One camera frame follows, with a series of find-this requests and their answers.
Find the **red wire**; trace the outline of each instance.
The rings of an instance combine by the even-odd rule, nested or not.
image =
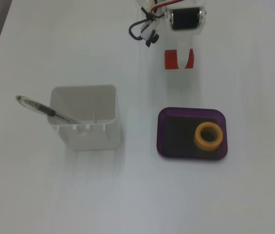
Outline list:
[[[165,1],[165,2],[162,2],[160,4],[157,4],[155,5],[154,7],[152,7],[152,9],[150,10],[150,13],[152,13],[155,9],[158,9],[159,7],[162,7],[162,6],[166,6],[166,5],[170,5],[170,4],[174,4],[174,3],[177,3],[179,1],[183,1],[183,0],[172,0],[172,1]]]

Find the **small motor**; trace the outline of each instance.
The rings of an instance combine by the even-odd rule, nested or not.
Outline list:
[[[204,7],[171,9],[171,27],[173,30],[196,29],[204,20]]]

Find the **robot part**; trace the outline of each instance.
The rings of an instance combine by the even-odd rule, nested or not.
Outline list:
[[[128,32],[135,40],[145,40],[150,47],[158,41],[157,27],[160,22],[166,25],[166,35],[175,38],[176,50],[165,53],[165,68],[192,68],[194,61],[191,38],[200,34],[206,19],[204,0],[137,0],[146,19],[131,25]],[[132,28],[143,24],[140,36],[132,33]]]

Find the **yellow ring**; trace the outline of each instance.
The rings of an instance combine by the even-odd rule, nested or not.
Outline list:
[[[212,132],[216,139],[212,142],[205,141],[201,136],[201,132],[203,131]],[[204,151],[213,151],[220,146],[222,141],[223,131],[217,124],[212,122],[204,122],[197,127],[195,132],[195,144],[198,148]]]

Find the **wire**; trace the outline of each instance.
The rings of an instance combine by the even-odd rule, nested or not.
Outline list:
[[[160,7],[171,5],[171,4],[180,2],[180,1],[183,1],[183,0],[171,0],[171,1],[165,1],[165,2],[162,2],[162,3],[156,4],[152,7],[152,9],[150,10],[150,13],[152,13],[154,10],[156,10]]]
[[[148,19],[143,19],[143,20],[141,20],[141,21],[138,21],[138,22],[132,24],[132,25],[128,28],[128,33],[130,34],[130,36],[131,36],[133,39],[135,39],[135,40],[142,40],[142,39],[143,39],[141,36],[139,36],[139,37],[135,36],[135,35],[132,33],[132,28],[135,27],[135,26],[138,25],[138,24],[145,23],[145,22],[147,22],[147,21],[148,21]]]
[[[155,0],[155,4],[158,4],[158,0]],[[157,9],[153,11],[153,13],[156,13]]]
[[[145,10],[145,8],[141,8],[141,10],[142,10],[142,12],[144,12],[145,13],[145,15],[146,15],[146,17],[147,17],[147,15],[149,14],[148,12],[147,12],[147,10]]]
[[[151,15],[152,17],[154,17],[154,18],[158,18],[158,19],[159,19],[159,18],[162,18],[163,16],[165,16],[165,14],[164,14],[164,13],[162,13],[162,14],[161,14],[161,15],[159,15],[159,16],[158,16],[158,15],[155,15],[154,13],[151,13],[150,15]]]
[[[156,34],[155,30],[152,30],[149,39],[146,41],[146,46],[150,47],[153,36]]]

